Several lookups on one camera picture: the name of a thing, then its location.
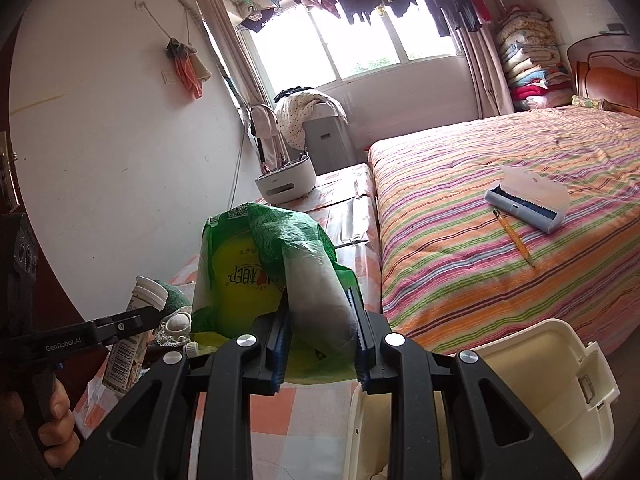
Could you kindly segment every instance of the barcode label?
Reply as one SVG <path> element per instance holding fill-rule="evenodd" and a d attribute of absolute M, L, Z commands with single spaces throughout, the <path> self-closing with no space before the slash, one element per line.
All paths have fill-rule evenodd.
<path fill-rule="evenodd" d="M 233 220 L 234 218 L 240 218 L 241 216 L 247 216 L 249 214 L 249 207 L 247 204 L 239 205 L 236 208 L 233 208 L 226 214 L 226 218 L 228 220 Z"/>
<path fill-rule="evenodd" d="M 105 386 L 116 387 L 120 393 L 127 392 L 131 367 L 136 354 L 137 344 L 127 339 L 118 341 L 111 349 L 107 369 L 102 382 Z"/>

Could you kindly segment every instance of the striped bed sheet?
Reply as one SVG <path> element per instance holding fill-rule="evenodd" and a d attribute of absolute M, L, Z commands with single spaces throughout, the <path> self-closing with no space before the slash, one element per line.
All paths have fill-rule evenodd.
<path fill-rule="evenodd" d="M 500 164 L 569 190 L 551 235 L 506 215 L 535 269 L 484 200 Z M 381 140 L 369 165 L 394 330 L 450 353 L 557 317 L 608 354 L 640 324 L 639 118 L 534 110 Z"/>

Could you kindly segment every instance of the human hand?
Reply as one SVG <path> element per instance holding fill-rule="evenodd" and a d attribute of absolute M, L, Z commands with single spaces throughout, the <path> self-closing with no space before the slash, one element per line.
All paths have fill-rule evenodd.
<path fill-rule="evenodd" d="M 69 410 L 69 397 L 65 387 L 56 379 L 49 399 L 52 419 L 38 430 L 40 441 L 49 449 L 44 452 L 44 460 L 53 468 L 61 468 L 71 460 L 80 445 L 74 432 L 74 416 Z M 5 420 L 17 421 L 24 415 L 22 399 L 16 392 L 0 394 L 0 411 Z"/>

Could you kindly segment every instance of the curtain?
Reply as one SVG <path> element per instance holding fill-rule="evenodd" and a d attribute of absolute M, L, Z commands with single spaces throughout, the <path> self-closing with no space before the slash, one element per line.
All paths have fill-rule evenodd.
<path fill-rule="evenodd" d="M 220 49 L 229 75 L 249 108 L 269 105 L 258 78 L 249 62 L 222 0 L 196 0 L 211 35 Z"/>
<path fill-rule="evenodd" d="M 283 160 L 287 160 L 287 150 L 275 122 L 265 120 L 265 117 L 268 118 L 268 111 L 265 108 L 271 110 L 266 92 L 238 40 L 224 2 L 222 0 L 196 0 L 196 2 L 220 49 L 228 67 L 229 76 L 244 101 L 240 105 L 243 108 L 245 132 L 248 133 L 250 127 L 255 126 L 252 128 L 252 133 L 259 140 L 254 147 L 262 170 L 266 171 L 267 168 L 273 170 L 279 167 Z"/>
<path fill-rule="evenodd" d="M 467 32 L 465 27 L 456 32 L 474 82 L 478 118 L 513 114 L 509 87 L 489 25 L 484 23 L 478 32 Z"/>
<path fill-rule="evenodd" d="M 501 0 L 483 1 L 494 22 L 504 17 Z M 491 29 L 491 24 L 483 23 L 478 32 L 468 32 L 465 27 L 456 31 L 469 63 L 480 119 L 513 114 L 513 102 Z"/>

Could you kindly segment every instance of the checkered tablecloth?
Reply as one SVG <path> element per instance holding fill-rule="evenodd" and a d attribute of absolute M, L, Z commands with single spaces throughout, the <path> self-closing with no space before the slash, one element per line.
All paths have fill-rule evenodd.
<path fill-rule="evenodd" d="M 373 181 L 365 164 L 318 177 L 307 196 L 280 207 L 308 213 L 327 232 L 338 261 L 358 277 L 365 307 L 380 311 L 380 240 Z M 198 255 L 169 280 L 193 298 Z M 102 387 L 102 372 L 89 383 L 74 410 L 88 436 L 117 399 Z M 356 381 L 299 386 L 284 384 L 274 397 L 251 397 L 255 480 L 340 480 L 349 409 Z M 195 479 L 204 399 L 200 395 L 191 446 L 190 479 Z"/>

